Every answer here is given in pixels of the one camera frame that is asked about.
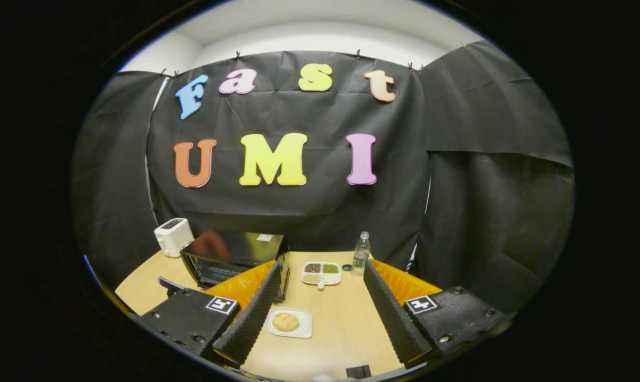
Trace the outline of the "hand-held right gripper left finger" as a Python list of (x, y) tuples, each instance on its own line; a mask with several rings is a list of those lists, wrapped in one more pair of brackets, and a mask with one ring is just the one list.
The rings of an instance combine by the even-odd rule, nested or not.
[(238, 368), (278, 297), (283, 266), (263, 264), (206, 293), (187, 288), (140, 316), (141, 325), (180, 350)]

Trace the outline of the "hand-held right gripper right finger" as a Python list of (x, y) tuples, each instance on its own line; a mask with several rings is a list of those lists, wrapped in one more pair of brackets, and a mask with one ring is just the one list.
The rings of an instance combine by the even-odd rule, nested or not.
[(510, 317), (461, 286), (442, 290), (369, 259), (364, 282), (398, 360), (442, 363), (502, 333)]

